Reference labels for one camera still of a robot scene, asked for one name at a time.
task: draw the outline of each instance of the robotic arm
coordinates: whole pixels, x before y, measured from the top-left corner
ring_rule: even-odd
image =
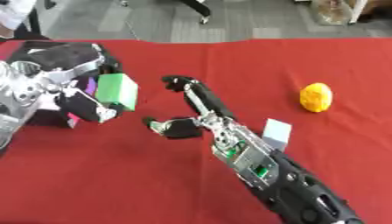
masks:
[[[213,154],[237,174],[270,211],[287,224],[362,224],[347,202],[335,195],[301,165],[266,144],[236,121],[211,90],[184,76],[163,78],[168,89],[184,92],[198,117],[143,122],[169,138],[199,137],[201,129],[213,133]]]
[[[76,87],[77,78],[120,69],[105,49],[91,43],[25,45],[31,43],[40,47],[0,61],[0,151],[39,109],[44,95],[54,96],[58,107],[88,121],[103,123],[121,114],[122,105],[106,108]]]

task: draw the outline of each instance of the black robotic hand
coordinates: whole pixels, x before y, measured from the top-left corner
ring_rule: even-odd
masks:
[[[363,224],[347,202],[322,181],[236,122],[233,113],[204,84],[179,75],[165,76],[163,82],[174,92],[184,92],[199,116],[165,122],[144,119],[151,130],[169,138],[197,137],[201,128],[210,130],[213,154],[283,223]]]

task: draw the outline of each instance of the red cloth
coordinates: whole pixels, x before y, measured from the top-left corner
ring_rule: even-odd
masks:
[[[391,222],[392,39],[102,43],[141,87],[136,112],[75,130],[22,128],[0,159],[0,223],[280,223],[212,155],[208,133],[169,141],[141,124],[193,115],[165,74],[204,81],[251,129],[292,123],[287,153],[366,223]],[[320,114],[299,104],[313,82],[334,92]]]

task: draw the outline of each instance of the black casing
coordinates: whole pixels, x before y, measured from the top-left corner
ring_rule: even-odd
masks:
[[[246,186],[284,223],[332,224],[344,221],[346,224],[363,224],[345,200],[336,196],[306,169],[280,150],[274,150],[270,156],[279,164],[276,183],[263,191]],[[321,198],[328,208],[322,206],[317,198]]]

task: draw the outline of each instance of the gray floor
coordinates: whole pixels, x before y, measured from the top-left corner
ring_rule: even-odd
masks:
[[[391,37],[392,20],[349,26],[317,25],[308,3],[293,0],[207,0],[208,24],[175,0],[56,0],[38,6],[43,33],[53,39],[142,39],[221,42],[242,39]]]

